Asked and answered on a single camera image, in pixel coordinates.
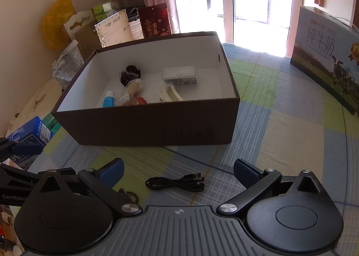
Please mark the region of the plaid tablecloth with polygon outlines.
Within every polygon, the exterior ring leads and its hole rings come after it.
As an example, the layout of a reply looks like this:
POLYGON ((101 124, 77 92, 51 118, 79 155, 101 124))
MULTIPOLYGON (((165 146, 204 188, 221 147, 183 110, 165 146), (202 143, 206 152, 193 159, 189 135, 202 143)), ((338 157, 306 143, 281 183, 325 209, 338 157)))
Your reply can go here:
POLYGON ((93 147, 60 129, 30 170, 99 168, 125 163, 117 188, 140 205, 217 206, 242 190, 234 178, 238 158, 283 175, 311 170, 341 212, 339 255, 358 254, 358 117, 288 57, 224 44, 241 101, 228 145, 93 147))

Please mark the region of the cotton swab bundle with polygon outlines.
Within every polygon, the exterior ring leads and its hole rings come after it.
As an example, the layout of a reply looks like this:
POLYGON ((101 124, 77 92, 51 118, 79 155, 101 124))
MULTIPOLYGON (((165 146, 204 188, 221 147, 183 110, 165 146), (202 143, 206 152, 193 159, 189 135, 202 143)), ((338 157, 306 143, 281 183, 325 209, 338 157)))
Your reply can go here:
POLYGON ((120 106, 125 105, 132 101, 142 88, 142 80, 134 79, 131 80, 123 89, 118 99, 120 106))

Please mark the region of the brown cardboard box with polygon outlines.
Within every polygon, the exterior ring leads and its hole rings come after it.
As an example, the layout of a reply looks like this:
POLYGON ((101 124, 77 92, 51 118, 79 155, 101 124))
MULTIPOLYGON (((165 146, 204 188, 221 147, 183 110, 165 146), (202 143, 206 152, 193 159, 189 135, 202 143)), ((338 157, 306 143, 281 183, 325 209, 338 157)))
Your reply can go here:
POLYGON ((52 115, 80 144, 99 146, 213 145, 232 141, 240 95, 215 32, 151 37, 94 51, 63 92, 52 115), (126 67, 140 71, 143 104, 103 107, 119 97, 126 67), (159 92, 166 68, 195 67, 196 83, 178 85, 179 101, 159 92))

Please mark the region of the red gift bag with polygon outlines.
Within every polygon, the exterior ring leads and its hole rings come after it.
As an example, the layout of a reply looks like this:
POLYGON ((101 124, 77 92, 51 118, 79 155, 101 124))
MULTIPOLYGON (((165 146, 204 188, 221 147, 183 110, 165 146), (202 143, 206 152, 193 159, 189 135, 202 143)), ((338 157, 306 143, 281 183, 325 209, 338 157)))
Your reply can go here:
POLYGON ((172 34, 166 3, 140 8, 138 13, 144 38, 172 34))

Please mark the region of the yellow plastic bag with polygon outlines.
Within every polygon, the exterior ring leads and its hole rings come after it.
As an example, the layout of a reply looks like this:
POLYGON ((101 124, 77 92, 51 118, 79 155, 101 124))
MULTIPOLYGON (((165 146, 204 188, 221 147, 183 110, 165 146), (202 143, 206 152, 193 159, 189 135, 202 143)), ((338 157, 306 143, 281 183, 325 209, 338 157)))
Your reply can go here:
POLYGON ((47 10, 41 24, 41 32, 47 47, 62 51, 71 42, 64 24, 76 14, 72 0, 57 0, 47 10))

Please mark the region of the white striped bag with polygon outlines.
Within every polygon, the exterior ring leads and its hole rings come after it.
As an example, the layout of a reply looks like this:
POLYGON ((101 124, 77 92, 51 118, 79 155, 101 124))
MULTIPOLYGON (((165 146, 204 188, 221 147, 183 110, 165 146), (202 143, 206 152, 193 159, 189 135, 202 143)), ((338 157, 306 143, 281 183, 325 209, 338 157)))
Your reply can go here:
POLYGON ((140 23, 139 13, 137 8, 132 8, 127 12, 130 30, 135 40, 143 39, 144 35, 142 32, 142 26, 140 23))

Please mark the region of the clear plastic bag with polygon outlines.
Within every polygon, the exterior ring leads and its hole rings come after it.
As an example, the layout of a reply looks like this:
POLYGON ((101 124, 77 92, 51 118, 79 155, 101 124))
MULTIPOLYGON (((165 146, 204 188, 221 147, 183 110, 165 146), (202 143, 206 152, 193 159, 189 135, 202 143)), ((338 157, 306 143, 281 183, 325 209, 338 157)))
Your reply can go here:
POLYGON ((84 64, 78 44, 76 40, 71 41, 58 60, 52 63, 52 77, 59 82, 63 90, 67 88, 84 64))

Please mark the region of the cream hair claw clip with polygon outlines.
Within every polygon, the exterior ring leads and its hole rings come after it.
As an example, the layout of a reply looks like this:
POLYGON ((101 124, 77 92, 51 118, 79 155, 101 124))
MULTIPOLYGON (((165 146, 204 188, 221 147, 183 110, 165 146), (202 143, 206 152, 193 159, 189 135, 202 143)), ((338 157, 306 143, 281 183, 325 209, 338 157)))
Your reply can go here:
POLYGON ((178 94, 173 84, 162 85, 158 90, 158 95, 161 102, 183 101, 183 98, 178 94))

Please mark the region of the large milk gift box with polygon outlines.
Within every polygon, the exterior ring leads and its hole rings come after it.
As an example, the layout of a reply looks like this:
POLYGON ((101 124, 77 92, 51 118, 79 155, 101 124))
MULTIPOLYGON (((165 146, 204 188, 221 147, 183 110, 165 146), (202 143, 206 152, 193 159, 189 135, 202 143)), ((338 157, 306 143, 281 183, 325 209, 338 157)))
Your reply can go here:
POLYGON ((358 112, 358 27, 315 7, 301 7, 290 63, 358 112))

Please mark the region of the dark brown scrunchie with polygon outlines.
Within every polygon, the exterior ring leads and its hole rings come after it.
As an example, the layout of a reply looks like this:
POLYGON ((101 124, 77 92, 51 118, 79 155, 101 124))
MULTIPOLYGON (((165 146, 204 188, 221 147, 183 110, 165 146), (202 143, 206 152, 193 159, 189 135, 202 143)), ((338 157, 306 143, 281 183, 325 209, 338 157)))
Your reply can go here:
POLYGON ((119 80, 123 86, 126 86, 130 81, 139 79, 141 77, 140 69, 134 65, 129 65, 119 75, 119 80))

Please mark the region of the blue milk carton box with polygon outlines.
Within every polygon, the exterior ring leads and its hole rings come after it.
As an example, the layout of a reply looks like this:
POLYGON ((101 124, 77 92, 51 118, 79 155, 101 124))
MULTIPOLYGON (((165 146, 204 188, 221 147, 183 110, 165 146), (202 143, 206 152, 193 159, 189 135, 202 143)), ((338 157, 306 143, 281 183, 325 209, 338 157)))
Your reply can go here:
POLYGON ((9 141, 16 142, 10 159, 23 170, 28 170, 54 134, 35 116, 30 121, 9 134, 9 141))

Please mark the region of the blue white tube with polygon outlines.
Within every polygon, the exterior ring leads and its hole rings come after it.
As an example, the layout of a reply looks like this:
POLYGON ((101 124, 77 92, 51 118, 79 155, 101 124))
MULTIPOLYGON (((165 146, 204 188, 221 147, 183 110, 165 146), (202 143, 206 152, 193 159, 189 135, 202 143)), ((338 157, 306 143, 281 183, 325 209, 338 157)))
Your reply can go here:
POLYGON ((115 92, 113 92, 112 90, 108 90, 105 92, 103 97, 98 102, 97 107, 108 108, 108 107, 114 107, 115 105, 116 105, 115 92))

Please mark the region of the white green paper bag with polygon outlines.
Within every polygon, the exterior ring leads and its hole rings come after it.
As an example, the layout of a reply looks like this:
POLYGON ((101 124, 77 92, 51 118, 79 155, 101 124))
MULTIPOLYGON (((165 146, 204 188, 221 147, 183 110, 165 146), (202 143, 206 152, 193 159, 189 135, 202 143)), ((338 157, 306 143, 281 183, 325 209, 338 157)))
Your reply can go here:
POLYGON ((118 11, 99 22, 95 25, 95 29, 103 48, 134 41, 125 10, 118 11))

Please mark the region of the clear plastic case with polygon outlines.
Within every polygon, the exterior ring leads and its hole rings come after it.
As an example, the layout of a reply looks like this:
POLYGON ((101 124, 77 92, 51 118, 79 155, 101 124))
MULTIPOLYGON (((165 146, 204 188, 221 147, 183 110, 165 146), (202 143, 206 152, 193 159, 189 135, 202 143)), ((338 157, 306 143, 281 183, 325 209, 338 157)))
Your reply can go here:
POLYGON ((173 85, 197 84, 197 69, 194 66, 164 68, 161 78, 165 83, 173 85))

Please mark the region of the red candy packet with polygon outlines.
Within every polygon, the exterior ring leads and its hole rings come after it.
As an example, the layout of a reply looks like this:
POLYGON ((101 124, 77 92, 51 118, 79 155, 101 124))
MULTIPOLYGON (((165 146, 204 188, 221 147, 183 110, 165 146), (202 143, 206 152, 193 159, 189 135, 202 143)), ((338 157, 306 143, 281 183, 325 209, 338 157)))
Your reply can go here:
POLYGON ((147 104, 147 101, 142 97, 136 97, 134 100, 136 101, 137 105, 145 105, 145 104, 147 104))

